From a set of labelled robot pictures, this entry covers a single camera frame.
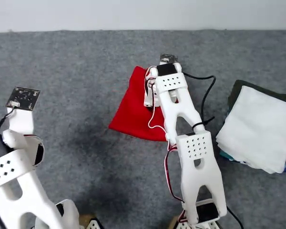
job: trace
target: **gray carpet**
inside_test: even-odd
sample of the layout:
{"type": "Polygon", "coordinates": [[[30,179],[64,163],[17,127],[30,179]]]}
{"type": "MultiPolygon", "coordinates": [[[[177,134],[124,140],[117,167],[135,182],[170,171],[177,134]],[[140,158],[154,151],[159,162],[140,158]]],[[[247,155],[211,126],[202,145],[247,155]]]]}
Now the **gray carpet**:
{"type": "MultiPolygon", "coordinates": [[[[41,90],[36,134],[46,156],[38,175],[54,202],[75,201],[106,229],[164,229],[181,212],[163,170],[166,144],[108,130],[136,65],[174,53],[184,71],[214,74],[207,129],[224,121],[236,79],[286,93],[286,31],[58,31],[0,34],[0,118],[14,86],[41,90]]],[[[196,108],[210,82],[188,79],[196,108]]],[[[185,133],[184,122],[178,130],[185,133]]],[[[246,229],[286,228],[286,174],[269,175],[218,158],[226,201],[246,229]]],[[[169,161],[180,195],[177,155],[169,161]]],[[[223,229],[238,229],[227,215],[223,229]]]]}

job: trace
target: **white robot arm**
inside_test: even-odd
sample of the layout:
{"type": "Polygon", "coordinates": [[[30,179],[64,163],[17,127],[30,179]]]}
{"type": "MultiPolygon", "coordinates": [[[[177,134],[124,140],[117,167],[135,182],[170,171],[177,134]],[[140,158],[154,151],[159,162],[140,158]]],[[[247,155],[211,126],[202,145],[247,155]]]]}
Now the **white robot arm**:
{"type": "Polygon", "coordinates": [[[153,102],[146,90],[144,105],[152,103],[161,107],[166,138],[178,150],[182,168],[182,206],[186,215],[186,220],[182,222],[187,221],[191,228],[211,228],[208,225],[215,225],[214,221],[227,213],[224,187],[214,157],[211,134],[205,130],[202,119],[195,110],[181,65],[174,62],[152,66],[145,79],[152,92],[153,102]],[[176,121],[179,116],[194,127],[193,133],[177,135],[176,121]],[[197,202],[202,186],[209,189],[212,199],[197,202]]]}
{"type": "Polygon", "coordinates": [[[25,229],[25,213],[36,218],[35,229],[84,229],[73,201],[52,203],[35,172],[43,159],[43,144],[33,135],[33,108],[39,91],[16,87],[7,104],[9,129],[0,135],[0,225],[3,229],[25,229]],[[15,197],[10,182],[17,180],[22,196],[15,197]]]}

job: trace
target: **dark green cloth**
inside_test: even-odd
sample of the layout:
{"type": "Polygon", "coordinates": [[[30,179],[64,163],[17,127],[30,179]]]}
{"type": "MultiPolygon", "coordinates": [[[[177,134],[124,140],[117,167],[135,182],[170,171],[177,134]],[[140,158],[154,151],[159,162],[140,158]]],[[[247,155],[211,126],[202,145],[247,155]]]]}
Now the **dark green cloth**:
{"type": "Polygon", "coordinates": [[[242,86],[248,86],[248,87],[254,88],[259,92],[262,92],[262,93],[267,94],[271,97],[274,97],[274,98],[277,98],[279,100],[286,102],[286,94],[279,94],[279,93],[270,91],[268,89],[265,89],[263,87],[257,86],[255,84],[243,81],[243,80],[236,80],[234,83],[232,92],[228,98],[229,112],[232,110],[232,108],[233,108],[233,106],[234,106],[234,104],[235,104],[235,102],[239,96],[239,93],[242,90],[242,86]]]}

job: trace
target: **folded white towel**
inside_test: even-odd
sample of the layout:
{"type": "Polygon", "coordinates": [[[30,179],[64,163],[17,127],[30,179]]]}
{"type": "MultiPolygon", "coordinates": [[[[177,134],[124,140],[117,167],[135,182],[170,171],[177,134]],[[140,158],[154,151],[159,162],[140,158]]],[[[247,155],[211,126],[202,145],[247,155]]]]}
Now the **folded white towel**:
{"type": "Polygon", "coordinates": [[[286,102],[243,86],[216,137],[237,161],[282,173],[286,162],[286,102]]]}

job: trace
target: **red fabric bag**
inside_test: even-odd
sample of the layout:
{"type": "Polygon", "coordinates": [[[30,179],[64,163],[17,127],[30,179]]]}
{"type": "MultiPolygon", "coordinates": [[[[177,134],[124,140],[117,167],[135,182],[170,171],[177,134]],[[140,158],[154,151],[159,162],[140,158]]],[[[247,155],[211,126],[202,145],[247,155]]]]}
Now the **red fabric bag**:
{"type": "MultiPolygon", "coordinates": [[[[129,80],[129,87],[122,99],[109,128],[146,140],[166,141],[165,133],[160,128],[150,129],[148,122],[153,115],[152,108],[144,104],[144,83],[146,69],[136,66],[129,80]]],[[[160,107],[156,107],[150,125],[163,126],[164,117],[160,107]]]]}

